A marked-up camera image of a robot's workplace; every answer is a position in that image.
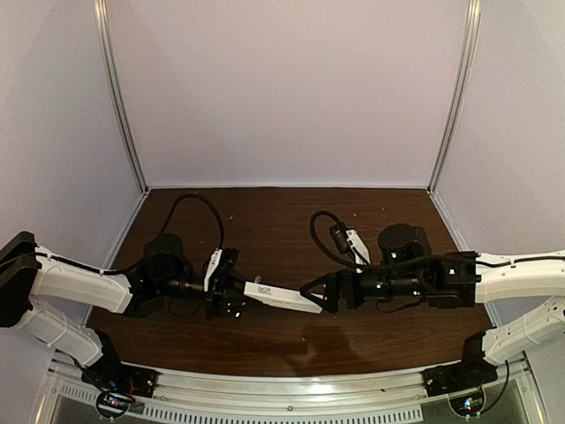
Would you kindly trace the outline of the white remote control body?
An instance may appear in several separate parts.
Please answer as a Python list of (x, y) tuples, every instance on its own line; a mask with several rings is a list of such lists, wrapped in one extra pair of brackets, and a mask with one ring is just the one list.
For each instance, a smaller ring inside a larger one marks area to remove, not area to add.
[(282, 287), (245, 282), (244, 295), (270, 307), (310, 314), (320, 314), (322, 311), (319, 305), (302, 296), (300, 291)]

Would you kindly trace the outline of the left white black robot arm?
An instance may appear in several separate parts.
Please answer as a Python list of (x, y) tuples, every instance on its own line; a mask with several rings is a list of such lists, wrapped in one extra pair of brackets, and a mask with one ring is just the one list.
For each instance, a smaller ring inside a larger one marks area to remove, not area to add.
[(1, 325), (22, 329), (70, 356), (85, 382), (103, 390), (128, 391), (147, 376), (120, 360), (110, 337), (80, 325), (42, 297), (92, 305), (132, 318), (162, 309), (164, 300), (187, 299), (205, 316), (237, 315), (259, 306), (251, 286), (233, 269), (236, 249), (216, 249), (203, 274), (194, 271), (182, 239), (164, 233), (144, 247), (142, 258), (123, 270), (98, 269), (58, 256), (22, 231), (1, 250)]

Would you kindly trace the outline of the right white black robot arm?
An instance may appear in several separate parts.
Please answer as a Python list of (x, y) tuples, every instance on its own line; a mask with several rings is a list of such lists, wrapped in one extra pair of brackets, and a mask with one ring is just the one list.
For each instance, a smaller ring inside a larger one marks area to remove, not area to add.
[(367, 299), (388, 303), (413, 297), (440, 309), (474, 307), (495, 300), (543, 297), (545, 302), (503, 326), (468, 337), (456, 363), (423, 371), (429, 394), (478, 387), (497, 379), (506, 360), (564, 333), (564, 253), (496, 256), (474, 251), (433, 254), (425, 230), (407, 223), (381, 231), (377, 244), (382, 262), (345, 239), (340, 224), (330, 231), (338, 251), (357, 256), (357, 263), (319, 277), (300, 293), (334, 314), (340, 301), (349, 309)]

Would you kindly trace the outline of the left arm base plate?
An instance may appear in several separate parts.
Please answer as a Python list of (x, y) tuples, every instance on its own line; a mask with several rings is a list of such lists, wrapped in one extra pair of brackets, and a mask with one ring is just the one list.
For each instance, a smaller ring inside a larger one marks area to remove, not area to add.
[(99, 390), (118, 392), (131, 397), (151, 398), (158, 373), (151, 368), (125, 365), (121, 362), (98, 361), (81, 368), (83, 382)]

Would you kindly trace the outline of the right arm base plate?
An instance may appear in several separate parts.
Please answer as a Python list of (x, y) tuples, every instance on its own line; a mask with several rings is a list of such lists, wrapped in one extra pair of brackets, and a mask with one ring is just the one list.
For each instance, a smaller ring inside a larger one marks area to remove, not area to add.
[(427, 368), (421, 374), (428, 397), (470, 390), (498, 378), (497, 367), (486, 362), (457, 362)]

